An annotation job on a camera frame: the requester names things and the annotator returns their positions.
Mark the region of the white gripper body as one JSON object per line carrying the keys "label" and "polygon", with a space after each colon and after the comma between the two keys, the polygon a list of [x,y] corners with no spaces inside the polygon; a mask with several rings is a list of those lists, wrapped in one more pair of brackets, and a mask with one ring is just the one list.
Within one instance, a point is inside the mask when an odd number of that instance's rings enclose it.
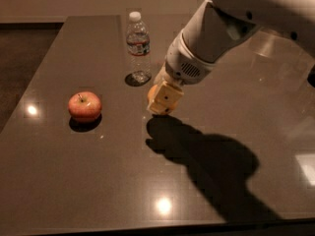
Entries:
{"label": "white gripper body", "polygon": [[204,43],[198,43],[182,30],[172,41],[165,56],[165,70],[177,82],[194,85],[213,70],[217,54]]}

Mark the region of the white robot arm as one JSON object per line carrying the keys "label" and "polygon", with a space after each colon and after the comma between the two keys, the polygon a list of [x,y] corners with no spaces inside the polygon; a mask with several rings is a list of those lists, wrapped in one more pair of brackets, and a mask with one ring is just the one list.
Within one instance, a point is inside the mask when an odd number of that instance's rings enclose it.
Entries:
{"label": "white robot arm", "polygon": [[231,48],[265,28],[315,53],[315,0],[205,0],[168,47],[148,93],[148,110],[170,113],[182,87],[208,76]]}

